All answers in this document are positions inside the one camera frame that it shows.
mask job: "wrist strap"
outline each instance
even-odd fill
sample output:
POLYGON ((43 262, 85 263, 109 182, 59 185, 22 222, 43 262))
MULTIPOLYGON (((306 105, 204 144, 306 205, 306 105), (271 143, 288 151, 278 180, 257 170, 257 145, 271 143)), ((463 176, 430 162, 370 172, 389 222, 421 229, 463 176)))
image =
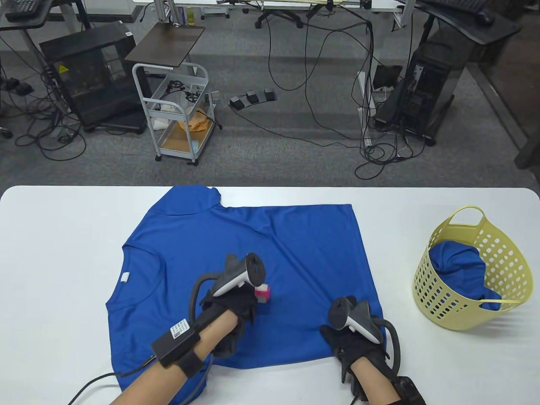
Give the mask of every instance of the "wrist strap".
POLYGON ((204 368, 204 361, 201 361, 191 349, 176 362, 176 365, 180 367, 187 378, 191 379, 204 368))

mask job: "computer mouse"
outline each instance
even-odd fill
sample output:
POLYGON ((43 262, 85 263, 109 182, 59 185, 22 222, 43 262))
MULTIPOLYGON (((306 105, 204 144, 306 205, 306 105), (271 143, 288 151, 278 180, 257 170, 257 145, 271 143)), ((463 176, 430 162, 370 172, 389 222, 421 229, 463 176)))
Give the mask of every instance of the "computer mouse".
POLYGON ((483 9, 476 13, 475 20, 480 25, 492 26, 493 22, 495 22, 495 15, 488 9, 483 9))

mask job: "white desk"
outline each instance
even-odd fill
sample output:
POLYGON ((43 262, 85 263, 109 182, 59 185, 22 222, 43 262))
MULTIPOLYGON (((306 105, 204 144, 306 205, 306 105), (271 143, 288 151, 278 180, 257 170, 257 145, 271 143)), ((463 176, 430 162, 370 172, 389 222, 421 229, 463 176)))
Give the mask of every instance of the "white desk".
MULTIPOLYGON (((111 371, 105 301, 121 246, 167 187, 14 187, 0 200, 0 403, 62 405, 111 371)), ((525 189, 220 187, 225 206, 353 204, 401 374, 428 404, 532 405, 540 387, 540 296, 459 333, 431 323, 411 284, 431 232, 457 208, 482 207, 540 282, 540 201, 525 189)), ((78 404, 119 394, 102 380, 78 404)), ((335 359, 242 371, 215 367, 197 405, 345 405, 335 359)))

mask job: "computer tower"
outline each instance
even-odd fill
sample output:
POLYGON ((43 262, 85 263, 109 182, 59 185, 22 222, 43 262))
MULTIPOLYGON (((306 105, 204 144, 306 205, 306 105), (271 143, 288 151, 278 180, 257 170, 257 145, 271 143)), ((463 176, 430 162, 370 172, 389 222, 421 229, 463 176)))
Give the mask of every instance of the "computer tower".
MULTIPOLYGON (((134 63, 125 60, 135 48, 135 40, 122 22, 42 42, 40 47, 49 75, 84 128, 144 128, 146 118, 131 73, 134 63), (125 125, 122 116, 126 116, 125 125), (107 125, 119 121, 120 125, 107 125)), ((139 69, 139 82, 143 94, 150 97, 143 69, 139 69)))
POLYGON ((418 47, 400 88, 397 125, 424 134, 434 114, 448 101, 444 87, 453 66, 450 45, 428 40, 418 47))

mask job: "forearm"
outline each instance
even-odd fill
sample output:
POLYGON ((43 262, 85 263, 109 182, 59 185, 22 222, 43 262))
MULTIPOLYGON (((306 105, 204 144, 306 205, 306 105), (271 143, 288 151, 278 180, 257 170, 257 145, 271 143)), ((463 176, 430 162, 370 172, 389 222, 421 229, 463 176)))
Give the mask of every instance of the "forearm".
POLYGON ((401 399, 392 383, 367 358, 356 360, 350 369, 366 393, 369 405, 388 405, 401 399))
MULTIPOLYGON (((216 345, 237 325, 238 318, 226 311, 200 332, 200 341, 193 351, 204 360, 216 345)), ((167 405, 184 386, 187 377, 180 367, 164 368, 159 362, 139 376, 113 405, 167 405)))

